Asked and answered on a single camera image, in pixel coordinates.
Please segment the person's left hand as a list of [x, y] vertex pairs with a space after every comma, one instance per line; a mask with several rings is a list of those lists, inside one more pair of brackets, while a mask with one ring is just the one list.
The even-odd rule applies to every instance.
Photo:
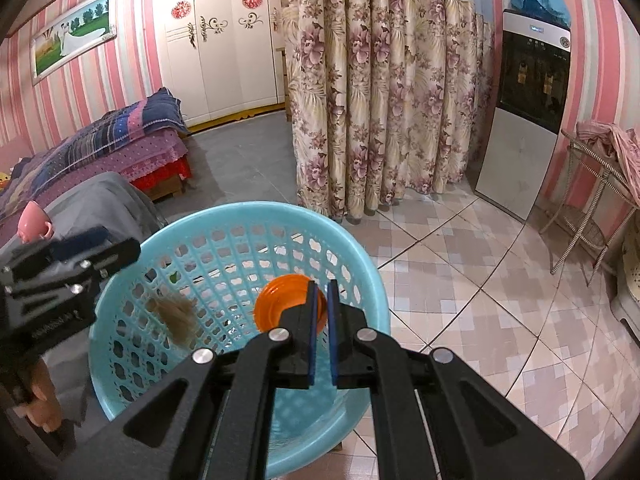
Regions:
[[50, 434], [61, 427], [63, 415], [61, 404], [55, 394], [55, 386], [42, 359], [32, 368], [30, 377], [30, 388], [34, 398], [29, 404], [19, 405], [13, 411], [18, 417], [27, 418], [33, 425]]

